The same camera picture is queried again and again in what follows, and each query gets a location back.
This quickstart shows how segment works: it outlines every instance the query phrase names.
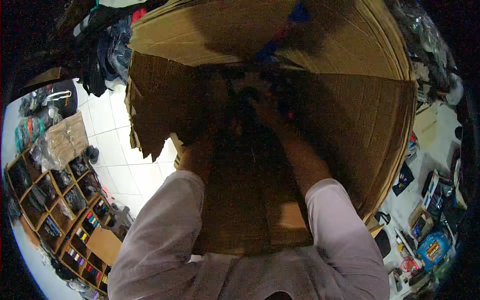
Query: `shoe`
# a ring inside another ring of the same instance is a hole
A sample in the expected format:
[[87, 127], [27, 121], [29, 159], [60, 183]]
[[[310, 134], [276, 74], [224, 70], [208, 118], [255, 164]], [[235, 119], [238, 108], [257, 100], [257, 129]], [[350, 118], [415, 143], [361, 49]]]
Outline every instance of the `shoe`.
[[93, 148], [92, 153], [88, 155], [88, 159], [90, 160], [90, 163], [94, 165], [98, 161], [99, 156], [100, 156], [100, 150], [98, 150], [97, 148]]

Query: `blue package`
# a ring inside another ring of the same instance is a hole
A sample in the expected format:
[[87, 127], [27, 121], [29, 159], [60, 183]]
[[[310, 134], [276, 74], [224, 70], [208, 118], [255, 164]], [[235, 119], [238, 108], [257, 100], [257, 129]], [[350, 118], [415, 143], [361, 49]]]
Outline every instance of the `blue package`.
[[417, 256], [425, 265], [425, 271], [442, 261], [450, 249], [450, 239], [443, 231], [435, 231], [427, 235], [417, 248]]

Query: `grey sleeve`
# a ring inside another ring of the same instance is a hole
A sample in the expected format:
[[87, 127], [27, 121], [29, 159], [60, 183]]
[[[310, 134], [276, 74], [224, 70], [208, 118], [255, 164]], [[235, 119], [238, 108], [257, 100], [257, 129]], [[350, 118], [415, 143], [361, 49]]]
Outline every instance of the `grey sleeve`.
[[[175, 171], [145, 204], [129, 229], [108, 276], [110, 299], [136, 299], [154, 290], [182, 290], [182, 281], [194, 276], [190, 260], [202, 227], [204, 184], [195, 174]], [[164, 274], [154, 286], [149, 278]]]
[[313, 242], [360, 299], [388, 299], [388, 274], [380, 250], [357, 215], [343, 186], [321, 180], [307, 192]]

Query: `white wall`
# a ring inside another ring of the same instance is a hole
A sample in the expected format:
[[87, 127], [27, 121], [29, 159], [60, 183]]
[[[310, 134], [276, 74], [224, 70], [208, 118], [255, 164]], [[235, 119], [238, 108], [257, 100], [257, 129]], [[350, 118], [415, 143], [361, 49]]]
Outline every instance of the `white wall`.
[[[18, 108], [21, 100], [17, 99], [10, 103], [5, 111], [5, 118], [1, 133], [1, 165], [2, 169], [11, 163], [16, 156], [14, 130], [21, 118], [18, 116]], [[61, 280], [55, 270], [49, 264], [43, 265], [43, 256], [36, 250], [28, 240], [28, 237], [20, 224], [17, 222], [12, 225], [13, 234], [22, 253], [26, 265], [30, 269], [38, 286], [45, 296], [50, 300], [82, 300], [80, 294], [69, 287], [65, 281]]]

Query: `person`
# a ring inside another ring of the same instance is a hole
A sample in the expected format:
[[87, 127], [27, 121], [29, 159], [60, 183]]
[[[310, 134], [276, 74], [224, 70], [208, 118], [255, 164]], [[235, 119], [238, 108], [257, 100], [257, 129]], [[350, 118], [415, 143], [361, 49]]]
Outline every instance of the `person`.
[[202, 138], [185, 149], [178, 170], [166, 178], [128, 231], [108, 275], [109, 299], [389, 298], [380, 251], [347, 192], [273, 107], [255, 105], [293, 166], [314, 245], [255, 257], [207, 253], [191, 261], [213, 151], [210, 140]]

